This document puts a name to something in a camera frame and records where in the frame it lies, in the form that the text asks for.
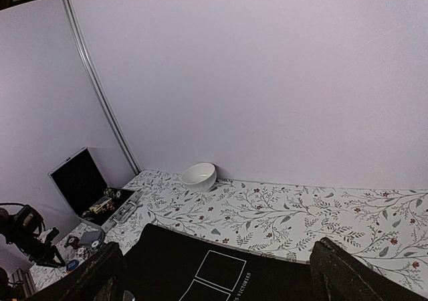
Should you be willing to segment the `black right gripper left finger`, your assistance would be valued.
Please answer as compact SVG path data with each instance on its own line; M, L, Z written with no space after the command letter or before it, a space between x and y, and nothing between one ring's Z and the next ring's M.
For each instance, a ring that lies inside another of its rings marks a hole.
M122 251L117 243L110 242L73 272L28 300L122 300L125 276Z

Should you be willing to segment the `grey playing card deck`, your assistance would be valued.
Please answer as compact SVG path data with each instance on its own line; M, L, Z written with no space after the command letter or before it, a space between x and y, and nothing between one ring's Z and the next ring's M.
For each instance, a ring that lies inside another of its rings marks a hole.
M102 230L96 231L87 231L82 234L79 245L80 246L91 246L93 241L103 242L105 238L105 233Z

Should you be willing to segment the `blue small blind button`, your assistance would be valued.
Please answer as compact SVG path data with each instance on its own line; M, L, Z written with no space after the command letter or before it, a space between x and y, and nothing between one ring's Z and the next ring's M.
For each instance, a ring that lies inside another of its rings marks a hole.
M73 272L80 265L79 260L70 260L66 265L66 272Z

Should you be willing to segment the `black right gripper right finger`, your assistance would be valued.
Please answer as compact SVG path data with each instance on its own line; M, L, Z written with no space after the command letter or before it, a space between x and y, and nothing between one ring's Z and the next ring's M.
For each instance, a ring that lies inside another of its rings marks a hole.
M315 300L425 300L370 270L326 237L310 255Z

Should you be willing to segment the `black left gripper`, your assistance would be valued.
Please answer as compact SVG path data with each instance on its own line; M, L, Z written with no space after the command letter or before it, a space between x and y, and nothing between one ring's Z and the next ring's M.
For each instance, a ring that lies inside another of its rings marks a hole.
M43 217L30 205L6 204L20 207L15 214L6 211L6 244L15 245L38 266L60 268L66 265L58 248L52 243L59 234L56 227L47 233Z

